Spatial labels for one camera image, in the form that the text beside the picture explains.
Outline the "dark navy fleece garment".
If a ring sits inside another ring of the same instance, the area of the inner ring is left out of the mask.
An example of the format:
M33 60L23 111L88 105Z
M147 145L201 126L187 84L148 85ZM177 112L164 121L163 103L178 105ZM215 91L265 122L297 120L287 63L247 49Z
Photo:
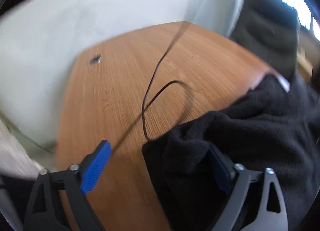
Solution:
M178 125L142 153L173 230L209 230L229 193L215 176L212 146L249 170L275 170L289 230L300 230L319 190L319 94L300 78L285 91L268 74L231 106Z

